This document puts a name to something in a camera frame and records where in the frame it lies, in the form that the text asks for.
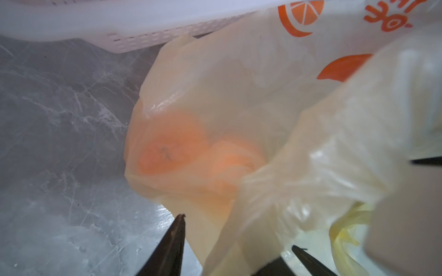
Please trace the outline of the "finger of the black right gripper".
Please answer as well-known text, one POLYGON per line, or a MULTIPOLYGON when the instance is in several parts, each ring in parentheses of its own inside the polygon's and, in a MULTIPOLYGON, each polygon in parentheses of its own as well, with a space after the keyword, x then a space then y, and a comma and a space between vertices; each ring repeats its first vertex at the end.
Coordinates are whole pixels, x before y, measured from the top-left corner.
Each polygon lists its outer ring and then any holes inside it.
POLYGON ((364 250, 389 276, 442 273, 442 159, 412 161, 372 217, 364 250))

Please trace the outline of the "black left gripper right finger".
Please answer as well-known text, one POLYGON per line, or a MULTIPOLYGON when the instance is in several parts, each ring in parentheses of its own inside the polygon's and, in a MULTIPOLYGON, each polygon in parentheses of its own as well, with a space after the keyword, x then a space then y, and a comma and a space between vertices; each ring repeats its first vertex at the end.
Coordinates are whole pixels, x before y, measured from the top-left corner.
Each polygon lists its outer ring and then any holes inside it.
MULTIPOLYGON (((307 252, 306 248, 300 248, 296 245, 292 246, 292 252, 300 260, 301 264, 307 269, 312 276, 337 276, 332 270, 314 258, 307 252)), ((255 276, 296 276, 289 268, 285 260, 279 257, 262 267, 255 276)))

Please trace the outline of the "translucent printed plastic bag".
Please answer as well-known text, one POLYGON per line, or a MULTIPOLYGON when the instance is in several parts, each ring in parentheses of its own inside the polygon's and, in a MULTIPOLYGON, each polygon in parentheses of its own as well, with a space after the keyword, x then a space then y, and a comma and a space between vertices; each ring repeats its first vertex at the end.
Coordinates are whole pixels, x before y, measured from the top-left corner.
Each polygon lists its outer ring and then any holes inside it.
POLYGON ((299 1, 165 44, 127 132, 125 177, 187 218, 205 276, 248 276, 307 251, 341 276, 383 276, 362 252, 375 204, 409 161, 442 154, 442 3, 299 1), (144 175, 149 122, 182 110, 209 149, 144 175))

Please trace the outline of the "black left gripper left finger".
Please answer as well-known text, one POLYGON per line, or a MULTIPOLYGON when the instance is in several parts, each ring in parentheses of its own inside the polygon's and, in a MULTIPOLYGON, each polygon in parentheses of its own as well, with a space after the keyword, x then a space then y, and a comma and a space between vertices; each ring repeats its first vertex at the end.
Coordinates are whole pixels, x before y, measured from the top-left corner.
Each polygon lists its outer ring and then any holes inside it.
POLYGON ((185 215, 179 214, 136 276, 180 276, 185 227, 185 215))

